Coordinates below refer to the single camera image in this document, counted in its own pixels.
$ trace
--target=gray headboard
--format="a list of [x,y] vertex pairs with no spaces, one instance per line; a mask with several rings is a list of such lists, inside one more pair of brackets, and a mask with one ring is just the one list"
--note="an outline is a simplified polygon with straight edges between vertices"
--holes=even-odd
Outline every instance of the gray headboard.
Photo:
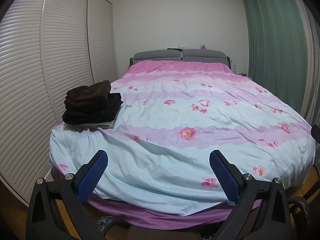
[[143,60],[176,60],[194,62],[218,62],[227,65],[231,69],[230,58],[217,50],[210,49],[163,49],[139,52],[130,59],[130,66]]

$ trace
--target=gray cushion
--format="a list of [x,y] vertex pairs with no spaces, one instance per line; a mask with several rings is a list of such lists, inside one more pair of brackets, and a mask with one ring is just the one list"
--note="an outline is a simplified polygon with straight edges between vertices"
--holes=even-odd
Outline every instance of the gray cushion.
[[220,58],[205,58],[205,57],[183,57],[182,61],[207,62],[207,63],[223,63],[230,68],[229,62],[226,59]]
[[160,50],[144,51],[144,52],[136,53],[133,56],[133,61],[141,61],[141,60],[148,60],[148,59],[165,59],[165,58],[181,59],[181,52],[176,49],[160,49]]
[[[173,61],[181,61],[181,58],[178,58],[178,57],[171,57],[171,58],[156,58],[156,59],[146,59],[146,60],[173,60]],[[141,62],[143,60],[138,60],[138,61],[134,61],[133,62],[133,65],[138,63],[138,62]]]
[[226,55],[223,52],[210,49],[183,49],[182,57],[220,58],[225,60],[227,59]]

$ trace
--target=black folded garment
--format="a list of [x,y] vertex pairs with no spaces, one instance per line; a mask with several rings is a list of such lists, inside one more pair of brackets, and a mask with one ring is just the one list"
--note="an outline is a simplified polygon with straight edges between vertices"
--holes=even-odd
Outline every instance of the black folded garment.
[[115,119],[122,103],[120,93],[111,93],[108,94],[108,103],[105,109],[90,114],[66,110],[62,119],[65,123],[74,125],[111,122]]
[[108,107],[108,94],[111,90],[109,80],[91,86],[81,86],[67,92],[64,104],[66,110],[92,114]]

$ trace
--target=wooden floor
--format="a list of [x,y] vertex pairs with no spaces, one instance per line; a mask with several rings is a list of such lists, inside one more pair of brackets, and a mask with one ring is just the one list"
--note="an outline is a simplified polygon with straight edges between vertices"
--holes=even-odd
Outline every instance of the wooden floor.
[[[318,180],[318,175],[316,169],[313,168],[309,174],[307,182],[301,187],[293,187],[287,190],[287,196],[303,196],[312,185]],[[320,189],[308,199],[308,202],[320,192]],[[68,228],[69,233],[78,239],[76,230],[74,229],[72,222],[67,214],[67,211],[64,208],[63,202],[58,201],[58,206],[62,214],[63,220]],[[87,213],[90,215],[91,219],[95,223],[100,217],[106,216],[102,212],[96,210],[89,204],[84,205]],[[5,186],[0,182],[0,213],[3,218],[6,220],[7,224],[15,235],[20,240],[25,240],[25,228],[26,228],[26,219],[27,219],[27,207],[20,202]],[[107,234],[109,240],[126,240],[128,230],[120,226],[113,226]]]

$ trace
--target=louvered wardrobe door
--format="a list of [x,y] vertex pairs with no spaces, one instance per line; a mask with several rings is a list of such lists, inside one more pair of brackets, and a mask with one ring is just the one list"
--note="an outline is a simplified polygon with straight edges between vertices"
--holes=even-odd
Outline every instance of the louvered wardrobe door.
[[41,67],[43,2],[15,0],[0,23],[0,178],[25,203],[50,168],[57,125]]
[[68,90],[92,85],[87,28],[87,0],[46,0],[41,22],[41,55],[53,104],[62,118]]
[[115,81],[111,4],[106,0],[88,0],[88,39],[94,82]]

